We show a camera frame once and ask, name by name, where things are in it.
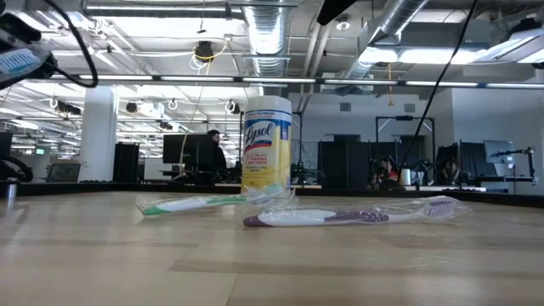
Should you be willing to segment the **black gantry frame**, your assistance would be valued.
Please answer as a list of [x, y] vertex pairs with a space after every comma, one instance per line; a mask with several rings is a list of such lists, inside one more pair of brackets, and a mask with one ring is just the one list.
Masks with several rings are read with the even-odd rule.
[[[396, 121], [396, 122], [415, 122], [415, 121], [421, 121], [420, 117], [415, 116], [377, 116], [375, 118], [375, 135], [376, 140], [373, 142], [372, 147], [370, 148], [371, 152], [371, 159], [380, 160], [384, 156], [390, 156], [390, 155], [382, 155], [380, 153], [381, 144], [382, 142], [379, 140], [379, 133], [388, 125], [389, 122]], [[425, 179], [427, 180], [427, 184], [429, 184], [433, 179], [437, 178], [437, 170], [435, 168], [436, 166], [436, 154], [437, 154], [437, 148], [436, 148], [436, 134], [435, 134], [435, 120], [433, 118], [426, 118], [424, 120], [424, 123], [422, 124], [423, 127], [425, 127], [430, 133], [431, 133], [431, 140], [432, 140], [432, 154], [431, 159], [420, 159], [418, 162], [412, 164], [410, 166], [410, 170], [412, 172], [416, 172], [418, 169], [426, 169], [425, 172]], [[405, 166], [407, 164], [406, 161], [401, 161], [402, 156], [399, 156], [399, 144], [400, 142], [394, 141], [394, 156], [393, 159], [396, 162], [396, 165], [399, 169], [399, 173], [401, 172], [400, 168], [402, 166]]]

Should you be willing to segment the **black crossbar with light strips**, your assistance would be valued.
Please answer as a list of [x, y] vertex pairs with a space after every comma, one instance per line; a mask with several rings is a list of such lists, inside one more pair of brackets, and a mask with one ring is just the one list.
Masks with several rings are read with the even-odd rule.
[[161, 86], [217, 86], [227, 87], [282, 87], [291, 85], [330, 87], [410, 87], [410, 88], [469, 88], [506, 90], [544, 90], [544, 83], [528, 82], [453, 82], [413, 81], [388, 79], [340, 79], [320, 77], [261, 77], [261, 76], [161, 76], [161, 75], [102, 75], [98, 84], [105, 85], [161, 85]]

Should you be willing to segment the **grey computer monitor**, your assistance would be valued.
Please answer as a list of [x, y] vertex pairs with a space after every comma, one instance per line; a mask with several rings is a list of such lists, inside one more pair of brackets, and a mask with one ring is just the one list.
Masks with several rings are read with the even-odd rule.
[[485, 160], [492, 164], [514, 164], [514, 146], [510, 141], [485, 140]]

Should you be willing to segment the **silver ventilation duct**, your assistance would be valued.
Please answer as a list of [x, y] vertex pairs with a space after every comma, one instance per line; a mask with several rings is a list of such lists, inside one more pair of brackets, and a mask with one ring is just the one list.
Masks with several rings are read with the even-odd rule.
[[258, 0], [259, 5], [242, 8], [247, 23], [252, 60], [258, 77], [281, 77], [286, 69], [287, 8], [283, 0]]
[[343, 73], [342, 78], [361, 79], [370, 69], [384, 59], [374, 54], [376, 43], [384, 46], [398, 46], [402, 31], [410, 24], [429, 0], [388, 0], [378, 17], [367, 21], [358, 37], [359, 55], [354, 63]]

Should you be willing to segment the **white round pillar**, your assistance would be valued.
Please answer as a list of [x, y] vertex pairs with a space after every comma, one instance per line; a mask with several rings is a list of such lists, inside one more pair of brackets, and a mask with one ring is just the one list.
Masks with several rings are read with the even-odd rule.
[[112, 180], [117, 114], [116, 87], [98, 86], [86, 90], [79, 155], [80, 182]]

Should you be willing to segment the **person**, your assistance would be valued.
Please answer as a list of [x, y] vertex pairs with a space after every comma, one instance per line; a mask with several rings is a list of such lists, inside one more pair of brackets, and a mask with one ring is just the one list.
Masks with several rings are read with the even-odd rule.
[[442, 185], [454, 185], [458, 177], [458, 166], [454, 160], [447, 161], [439, 172]]
[[373, 190], [402, 190], [399, 169], [392, 156], [384, 156], [380, 160], [371, 159], [370, 185]]
[[222, 178], [224, 170], [227, 168], [226, 158], [224, 152], [220, 147], [220, 132], [216, 129], [209, 130], [207, 135], [213, 141], [212, 153], [213, 153], [213, 171], [217, 179]]

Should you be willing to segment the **black ribbed cabinet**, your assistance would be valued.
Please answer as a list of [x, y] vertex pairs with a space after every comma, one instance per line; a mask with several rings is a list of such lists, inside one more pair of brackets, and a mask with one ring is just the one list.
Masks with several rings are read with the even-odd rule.
[[139, 145], [117, 143], [113, 168], [113, 181], [121, 184], [135, 184], [138, 181]]

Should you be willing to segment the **purple white wrapped toothbrush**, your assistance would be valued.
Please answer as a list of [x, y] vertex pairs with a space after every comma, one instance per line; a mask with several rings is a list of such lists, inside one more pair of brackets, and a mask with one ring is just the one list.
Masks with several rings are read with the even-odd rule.
[[406, 201], [378, 202], [366, 208], [292, 209], [246, 217], [246, 227], [311, 227], [351, 224], [438, 223], [470, 213], [462, 201], [432, 196]]

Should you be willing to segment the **green white toothbrush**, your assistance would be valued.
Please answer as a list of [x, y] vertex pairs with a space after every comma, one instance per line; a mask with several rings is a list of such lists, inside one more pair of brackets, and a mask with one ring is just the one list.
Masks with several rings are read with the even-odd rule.
[[154, 202], [138, 202], [136, 208], [143, 216], [156, 216], [166, 213], [179, 213], [209, 207], [228, 205], [249, 205], [264, 208], [295, 207], [298, 199], [294, 190], [279, 184], [269, 184], [262, 188], [251, 188], [237, 195], [206, 195], [173, 198]]
[[47, 49], [32, 46], [0, 53], [0, 82], [12, 81], [37, 71], [50, 55]]

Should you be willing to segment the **black ceiling speaker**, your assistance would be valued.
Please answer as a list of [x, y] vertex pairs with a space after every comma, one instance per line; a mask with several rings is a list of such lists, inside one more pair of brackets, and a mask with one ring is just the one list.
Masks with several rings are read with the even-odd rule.
[[195, 46], [195, 58], [201, 63], [209, 63], [213, 60], [213, 44], [211, 41], [199, 41]]

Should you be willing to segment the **yellow Lysol wipes canister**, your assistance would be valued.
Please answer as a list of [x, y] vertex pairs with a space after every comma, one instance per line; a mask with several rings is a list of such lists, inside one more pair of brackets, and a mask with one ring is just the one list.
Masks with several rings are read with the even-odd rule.
[[243, 116], [241, 191], [291, 184], [292, 104], [280, 96], [247, 101]]

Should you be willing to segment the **black room divider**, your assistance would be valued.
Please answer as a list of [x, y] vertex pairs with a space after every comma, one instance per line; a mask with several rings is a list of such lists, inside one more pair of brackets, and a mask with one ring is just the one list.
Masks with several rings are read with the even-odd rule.
[[[425, 139], [416, 140], [409, 149], [410, 136], [396, 139], [399, 142], [399, 156], [406, 166], [425, 159]], [[382, 142], [380, 153], [394, 156], [394, 141]], [[370, 148], [373, 142], [355, 141], [352, 139], [335, 139], [332, 142], [321, 142], [318, 145], [317, 170], [319, 184], [325, 189], [363, 190], [370, 185]]]

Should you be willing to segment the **black table frame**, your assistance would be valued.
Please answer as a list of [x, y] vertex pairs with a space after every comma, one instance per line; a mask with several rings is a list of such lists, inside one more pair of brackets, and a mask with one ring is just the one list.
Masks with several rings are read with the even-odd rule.
[[[187, 186], [170, 184], [117, 184], [117, 183], [44, 183], [20, 184], [21, 196], [51, 196], [86, 192], [172, 192], [194, 194], [238, 194], [239, 186]], [[512, 195], [463, 190], [328, 190], [311, 187], [297, 188], [298, 196], [339, 196], [339, 197], [382, 197], [382, 198], [417, 198], [430, 196], [449, 196], [460, 201], [481, 202], [513, 207], [533, 207], [544, 209], [544, 195]]]

